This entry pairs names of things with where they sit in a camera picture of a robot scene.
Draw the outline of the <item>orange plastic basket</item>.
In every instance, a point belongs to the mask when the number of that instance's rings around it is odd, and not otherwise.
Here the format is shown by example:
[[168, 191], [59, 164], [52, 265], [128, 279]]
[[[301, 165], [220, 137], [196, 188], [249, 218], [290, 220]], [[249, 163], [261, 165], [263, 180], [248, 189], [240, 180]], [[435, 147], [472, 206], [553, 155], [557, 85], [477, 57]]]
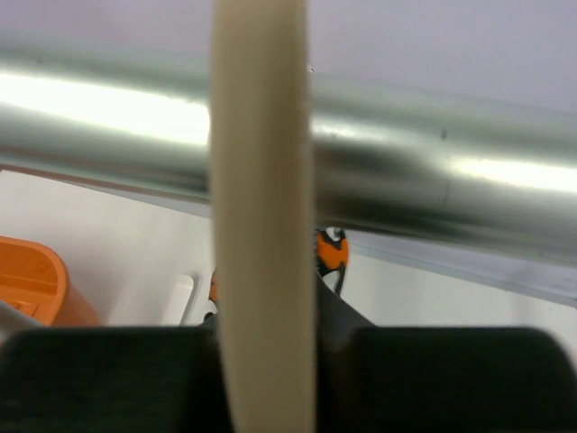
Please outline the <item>orange plastic basket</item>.
[[31, 241], [1, 239], [1, 301], [48, 327], [100, 324], [91, 304], [72, 284], [62, 259]]

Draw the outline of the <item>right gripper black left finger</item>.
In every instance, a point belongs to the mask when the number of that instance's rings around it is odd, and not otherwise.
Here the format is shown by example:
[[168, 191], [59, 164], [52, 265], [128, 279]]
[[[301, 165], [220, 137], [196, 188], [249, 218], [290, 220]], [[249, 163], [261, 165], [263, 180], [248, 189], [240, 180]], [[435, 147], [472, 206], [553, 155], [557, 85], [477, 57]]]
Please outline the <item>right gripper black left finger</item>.
[[215, 340], [193, 327], [52, 328], [1, 350], [3, 432], [223, 432]]

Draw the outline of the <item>beige wooden hanger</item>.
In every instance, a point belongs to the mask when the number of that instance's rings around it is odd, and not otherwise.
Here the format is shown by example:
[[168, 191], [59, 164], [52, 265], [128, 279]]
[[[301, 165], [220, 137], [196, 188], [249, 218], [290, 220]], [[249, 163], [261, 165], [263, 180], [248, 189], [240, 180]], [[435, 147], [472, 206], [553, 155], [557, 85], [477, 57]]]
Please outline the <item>beige wooden hanger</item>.
[[210, 193], [224, 385], [238, 432], [316, 428], [307, 3], [218, 1]]

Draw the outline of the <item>orange camouflage shorts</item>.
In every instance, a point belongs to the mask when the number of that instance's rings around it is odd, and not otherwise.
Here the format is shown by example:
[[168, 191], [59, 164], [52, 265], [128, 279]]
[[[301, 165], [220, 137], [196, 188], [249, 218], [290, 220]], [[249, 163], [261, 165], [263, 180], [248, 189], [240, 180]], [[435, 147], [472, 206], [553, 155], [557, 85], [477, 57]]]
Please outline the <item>orange camouflage shorts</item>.
[[349, 264], [349, 242], [339, 227], [315, 230], [316, 324], [320, 333], [344, 337], [355, 329], [373, 324], [342, 299], [343, 283]]

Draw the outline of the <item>silver clothes rack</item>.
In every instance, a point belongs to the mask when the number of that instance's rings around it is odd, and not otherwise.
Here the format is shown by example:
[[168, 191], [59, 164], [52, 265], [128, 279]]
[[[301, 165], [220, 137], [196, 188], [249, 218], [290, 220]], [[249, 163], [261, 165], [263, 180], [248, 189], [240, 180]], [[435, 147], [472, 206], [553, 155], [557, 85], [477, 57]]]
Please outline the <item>silver clothes rack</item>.
[[[208, 66], [160, 51], [1, 38], [1, 165], [196, 213], [208, 193]], [[312, 77], [328, 224], [576, 260], [576, 117]]]

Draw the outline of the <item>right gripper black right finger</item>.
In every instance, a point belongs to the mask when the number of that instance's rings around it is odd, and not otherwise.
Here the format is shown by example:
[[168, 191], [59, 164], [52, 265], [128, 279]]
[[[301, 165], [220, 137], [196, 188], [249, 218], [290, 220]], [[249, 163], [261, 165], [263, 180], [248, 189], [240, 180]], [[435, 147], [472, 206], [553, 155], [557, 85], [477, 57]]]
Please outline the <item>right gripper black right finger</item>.
[[321, 432], [573, 432], [576, 375], [526, 327], [365, 327], [319, 350]]

